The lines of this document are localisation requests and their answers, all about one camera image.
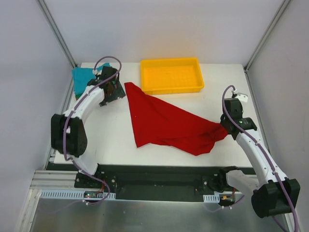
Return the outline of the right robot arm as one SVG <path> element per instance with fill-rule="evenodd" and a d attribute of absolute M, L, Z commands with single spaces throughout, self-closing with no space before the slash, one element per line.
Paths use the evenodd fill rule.
<path fill-rule="evenodd" d="M 239 190 L 251 199 L 253 210 L 260 218 L 295 212 L 300 184 L 296 179 L 289 179 L 275 163 L 253 120 L 243 117 L 239 99 L 223 99 L 220 124 L 245 152 L 257 180 L 245 175 L 240 168 L 229 166 L 219 170 L 209 181 L 209 188 L 220 193 L 230 188 Z"/>

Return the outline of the red t shirt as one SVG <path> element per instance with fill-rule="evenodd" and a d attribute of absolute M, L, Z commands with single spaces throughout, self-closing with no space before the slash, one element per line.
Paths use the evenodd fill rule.
<path fill-rule="evenodd" d="M 125 89 L 137 147 L 167 145 L 198 156 L 227 136 L 221 124 L 147 95 L 132 82 Z"/>

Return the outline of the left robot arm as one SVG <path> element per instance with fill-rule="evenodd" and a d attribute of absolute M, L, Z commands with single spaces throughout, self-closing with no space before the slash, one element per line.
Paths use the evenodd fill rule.
<path fill-rule="evenodd" d="M 101 71 L 94 70 L 94 74 L 75 104 L 64 113 L 51 117 L 51 147 L 66 161 L 71 161 L 79 172 L 86 174 L 85 182 L 91 188 L 101 185 L 102 176 L 96 172 L 98 163 L 87 149 L 84 125 L 98 106 L 126 95 L 119 81 L 118 69 L 103 66 Z"/>

